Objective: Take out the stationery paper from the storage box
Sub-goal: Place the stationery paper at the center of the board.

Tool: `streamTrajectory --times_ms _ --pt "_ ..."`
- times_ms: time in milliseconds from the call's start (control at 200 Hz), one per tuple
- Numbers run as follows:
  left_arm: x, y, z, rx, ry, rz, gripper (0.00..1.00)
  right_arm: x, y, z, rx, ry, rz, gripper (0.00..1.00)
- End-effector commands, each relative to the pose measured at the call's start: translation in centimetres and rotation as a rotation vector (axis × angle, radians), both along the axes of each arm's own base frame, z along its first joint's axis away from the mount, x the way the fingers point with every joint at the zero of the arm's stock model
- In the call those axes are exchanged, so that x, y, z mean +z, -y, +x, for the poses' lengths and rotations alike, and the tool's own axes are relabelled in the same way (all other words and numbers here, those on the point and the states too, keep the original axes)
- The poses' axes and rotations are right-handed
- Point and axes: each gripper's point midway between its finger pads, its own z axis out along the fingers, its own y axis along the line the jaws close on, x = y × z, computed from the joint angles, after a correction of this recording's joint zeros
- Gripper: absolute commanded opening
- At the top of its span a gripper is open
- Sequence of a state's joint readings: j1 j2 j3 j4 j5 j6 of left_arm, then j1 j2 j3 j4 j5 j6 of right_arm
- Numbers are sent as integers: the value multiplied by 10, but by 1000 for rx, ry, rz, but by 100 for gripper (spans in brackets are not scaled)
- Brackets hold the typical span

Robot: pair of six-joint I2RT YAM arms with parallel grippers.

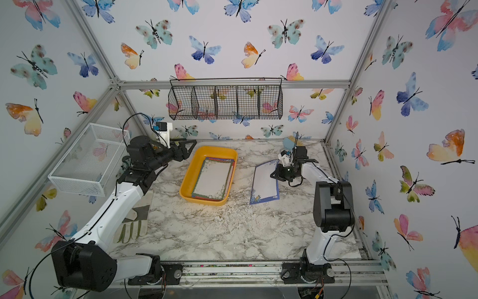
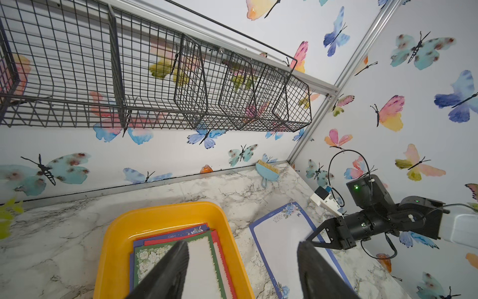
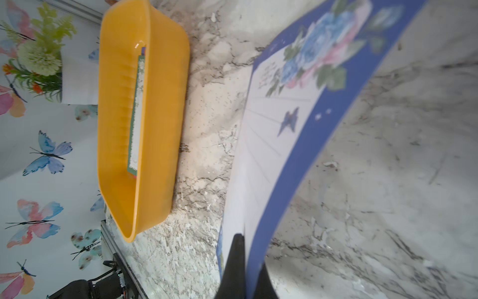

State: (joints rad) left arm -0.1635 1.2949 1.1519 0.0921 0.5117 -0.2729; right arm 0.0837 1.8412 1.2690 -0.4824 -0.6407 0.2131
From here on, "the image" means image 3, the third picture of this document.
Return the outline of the green floral stationery paper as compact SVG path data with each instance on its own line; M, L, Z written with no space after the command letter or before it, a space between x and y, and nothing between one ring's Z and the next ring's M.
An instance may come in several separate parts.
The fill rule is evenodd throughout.
M141 48L141 55L138 57L138 69L136 74L136 85L134 91L133 109L131 114L128 163L127 171L133 176L137 176L139 162L139 146L141 139L141 119L142 103L144 89L144 69L145 69L146 48Z

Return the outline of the blue floral stationery paper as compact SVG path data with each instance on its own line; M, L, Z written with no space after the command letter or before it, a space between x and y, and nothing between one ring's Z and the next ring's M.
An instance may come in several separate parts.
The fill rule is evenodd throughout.
M235 234L252 299L296 190L423 1L325 1L253 63L216 254L220 282Z

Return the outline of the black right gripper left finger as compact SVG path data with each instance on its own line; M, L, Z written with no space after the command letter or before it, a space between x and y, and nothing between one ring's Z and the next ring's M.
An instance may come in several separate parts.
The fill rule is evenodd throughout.
M243 235L235 234L224 275L214 299L244 299L245 296L245 241Z

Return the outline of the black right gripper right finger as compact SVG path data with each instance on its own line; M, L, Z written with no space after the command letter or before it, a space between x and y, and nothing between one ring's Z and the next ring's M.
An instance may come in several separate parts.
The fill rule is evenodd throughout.
M262 265L253 299L279 299L271 283L266 264Z

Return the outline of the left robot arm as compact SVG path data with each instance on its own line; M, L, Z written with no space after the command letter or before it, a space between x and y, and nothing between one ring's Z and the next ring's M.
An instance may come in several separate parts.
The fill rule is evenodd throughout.
M126 299L128 298L126 270L120 261L107 260L103 265L110 269L90 280L76 280L47 299Z

